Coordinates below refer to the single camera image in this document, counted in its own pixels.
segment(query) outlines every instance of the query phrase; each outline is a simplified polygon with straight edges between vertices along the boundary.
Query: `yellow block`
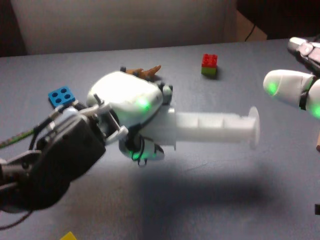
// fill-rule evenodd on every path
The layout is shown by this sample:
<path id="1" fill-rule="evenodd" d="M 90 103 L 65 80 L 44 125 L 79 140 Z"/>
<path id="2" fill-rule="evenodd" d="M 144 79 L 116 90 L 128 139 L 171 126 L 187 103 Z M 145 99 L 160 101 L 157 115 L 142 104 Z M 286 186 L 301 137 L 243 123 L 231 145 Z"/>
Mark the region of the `yellow block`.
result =
<path id="1" fill-rule="evenodd" d="M 77 240 L 76 237 L 72 234 L 72 232 L 68 232 L 65 236 L 63 236 L 60 240 Z"/>

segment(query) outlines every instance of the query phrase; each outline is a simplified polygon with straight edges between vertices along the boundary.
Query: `red lego brick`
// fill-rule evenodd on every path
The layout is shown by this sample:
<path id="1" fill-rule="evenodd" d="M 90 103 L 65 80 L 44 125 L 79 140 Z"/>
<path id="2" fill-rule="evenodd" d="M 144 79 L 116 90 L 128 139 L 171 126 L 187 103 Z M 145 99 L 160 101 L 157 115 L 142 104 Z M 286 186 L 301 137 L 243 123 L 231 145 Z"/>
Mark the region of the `red lego brick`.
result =
<path id="1" fill-rule="evenodd" d="M 202 58 L 201 67 L 203 68 L 217 68 L 218 56 L 214 54 L 204 54 Z"/>

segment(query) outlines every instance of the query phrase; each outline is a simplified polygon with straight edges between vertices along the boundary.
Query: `gray table surface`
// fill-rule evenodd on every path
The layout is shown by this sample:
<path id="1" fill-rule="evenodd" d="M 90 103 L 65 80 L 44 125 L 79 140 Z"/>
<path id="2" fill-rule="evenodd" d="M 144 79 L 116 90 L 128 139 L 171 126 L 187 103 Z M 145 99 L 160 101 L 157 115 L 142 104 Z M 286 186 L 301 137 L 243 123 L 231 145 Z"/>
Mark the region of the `gray table surface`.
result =
<path id="1" fill-rule="evenodd" d="M 174 86 L 177 111 L 246 116 L 256 106 L 258 148 L 247 144 L 179 142 L 163 162 L 146 168 L 118 145 L 75 181 L 63 199 L 35 212 L 0 239 L 58 240 L 301 240 L 320 239 L 319 122 L 272 100 L 263 89 L 271 70 L 305 71 L 287 53 L 288 40 L 226 43 L 0 58 L 0 136 L 6 139 L 43 120 L 48 93 L 68 85 L 85 101 L 102 76 L 162 65 L 159 78 Z M 218 55 L 218 79 L 200 74 L 204 53 Z M 9 158 L 29 141 L 0 152 Z M 0 213 L 0 224 L 21 215 Z"/>

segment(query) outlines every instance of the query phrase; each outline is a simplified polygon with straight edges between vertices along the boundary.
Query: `green braided cable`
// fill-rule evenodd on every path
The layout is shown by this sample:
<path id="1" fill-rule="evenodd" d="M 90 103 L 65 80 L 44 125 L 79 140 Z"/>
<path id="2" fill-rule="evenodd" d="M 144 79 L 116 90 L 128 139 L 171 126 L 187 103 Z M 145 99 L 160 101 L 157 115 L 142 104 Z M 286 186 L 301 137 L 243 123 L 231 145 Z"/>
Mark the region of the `green braided cable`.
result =
<path id="1" fill-rule="evenodd" d="M 3 148 L 8 147 L 8 146 L 10 146 L 12 144 L 15 144 L 15 143 L 17 143 L 17 142 L 19 142 L 19 141 L 31 136 L 32 134 L 34 134 L 34 130 L 33 129 L 31 129 L 29 131 L 26 131 L 26 132 L 21 132 L 18 135 L 15 135 L 15 136 L 7 139 L 7 140 L 4 140 L 4 141 L 0 142 L 0 149 L 3 149 Z"/>

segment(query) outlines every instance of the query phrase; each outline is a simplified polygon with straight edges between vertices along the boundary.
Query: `blue lego brick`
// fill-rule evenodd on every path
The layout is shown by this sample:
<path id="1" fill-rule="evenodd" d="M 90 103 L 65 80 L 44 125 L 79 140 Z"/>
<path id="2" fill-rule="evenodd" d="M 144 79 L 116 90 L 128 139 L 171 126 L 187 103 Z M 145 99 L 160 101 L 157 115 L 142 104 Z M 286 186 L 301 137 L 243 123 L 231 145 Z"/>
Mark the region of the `blue lego brick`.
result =
<path id="1" fill-rule="evenodd" d="M 67 86 L 63 86 L 57 90 L 49 92 L 48 97 L 53 108 L 56 108 L 59 105 L 68 104 L 76 100 L 75 96 Z"/>

